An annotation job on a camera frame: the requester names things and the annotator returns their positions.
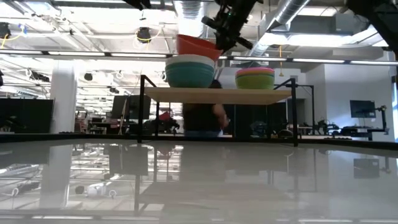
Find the white column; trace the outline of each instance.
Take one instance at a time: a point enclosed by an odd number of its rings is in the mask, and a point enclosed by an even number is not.
[[[51,99],[54,100],[52,133],[73,131],[79,64],[56,61],[51,80]],[[44,165],[40,190],[40,208],[65,208],[68,202],[72,145],[50,148],[49,163]]]

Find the ceiling pipe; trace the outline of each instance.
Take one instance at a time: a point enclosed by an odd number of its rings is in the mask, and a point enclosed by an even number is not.
[[[199,37],[204,32],[201,22],[205,16],[206,2],[201,1],[174,1],[178,14],[178,32],[180,34]]]
[[[253,57],[262,56],[270,44],[267,31],[275,29],[281,25],[290,24],[290,22],[292,22],[292,20],[309,2],[310,0],[281,0],[278,4],[278,8],[274,12],[270,12],[270,15],[273,15],[271,19],[267,19],[270,18],[269,15],[263,17],[260,22],[263,34],[259,35],[261,36],[259,41],[246,55]]]

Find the ceiling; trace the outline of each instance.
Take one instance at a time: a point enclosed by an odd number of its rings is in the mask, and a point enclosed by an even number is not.
[[[12,1],[0,0],[0,22],[10,23],[11,38],[18,38],[5,41],[4,49],[176,53],[175,36],[178,34],[178,16],[174,11],[139,11],[128,7],[119,0],[106,1],[108,8],[98,7],[89,2],[84,4],[90,7],[80,7],[83,2],[79,6],[74,1],[47,1],[47,3],[46,1],[38,1],[37,4],[28,4],[30,7],[28,9],[22,7],[26,11],[34,11],[36,16],[32,16],[29,13],[22,14],[23,10],[21,11],[20,3],[13,2],[13,4],[10,4],[10,2]],[[259,38],[258,26],[261,19],[264,14],[275,10],[277,3],[278,0],[265,0],[264,4],[257,3],[251,16],[249,16],[248,23],[241,31],[242,36],[255,43]],[[331,17],[343,6],[344,1],[314,0],[299,15]],[[215,16],[217,11],[217,4],[207,3],[205,12],[207,16]],[[25,27],[22,27],[22,32],[25,33],[22,35],[20,35],[21,25]],[[140,27],[150,27],[153,39],[149,44],[142,44],[136,39],[136,32]],[[214,33],[209,28],[205,28],[202,37],[215,41]],[[273,57],[281,55],[283,57],[302,58],[341,58],[348,55],[352,58],[369,59],[369,57],[372,57],[370,59],[376,59],[382,53],[382,50],[371,45],[381,40],[379,35],[372,36],[366,40],[370,44],[368,43],[365,47],[362,45],[355,54],[348,53],[352,52],[352,47],[342,49],[289,44],[283,45],[281,48],[270,46],[266,54]],[[242,46],[233,49],[233,52],[241,52],[242,54],[245,51],[246,49]],[[5,83],[48,84],[31,79],[27,69],[40,72],[51,78],[52,61],[49,58],[6,57],[0,61],[0,69],[5,74],[3,78]],[[89,102],[95,107],[96,99],[107,98],[109,102],[106,103],[106,106],[101,103],[98,107],[107,108],[102,111],[109,110],[112,103],[111,99],[115,94],[111,93],[107,86],[122,86],[118,88],[120,94],[131,93],[139,83],[140,74],[147,75],[159,86],[168,86],[161,78],[165,66],[164,62],[85,60],[85,65],[87,72],[95,74],[94,80],[88,82],[84,77],[80,77],[79,85],[99,85],[103,87],[79,88],[78,106],[88,107],[85,106],[88,104],[87,101],[82,99],[92,99],[93,101]],[[270,63],[270,66],[279,66],[279,63]],[[307,64],[290,63],[284,67],[305,69]],[[31,93],[41,98],[48,98],[50,93],[49,86],[17,86],[13,90],[2,87],[0,96],[20,97],[20,95],[16,95],[16,90],[21,91],[22,96],[28,96],[28,94],[23,93]]]

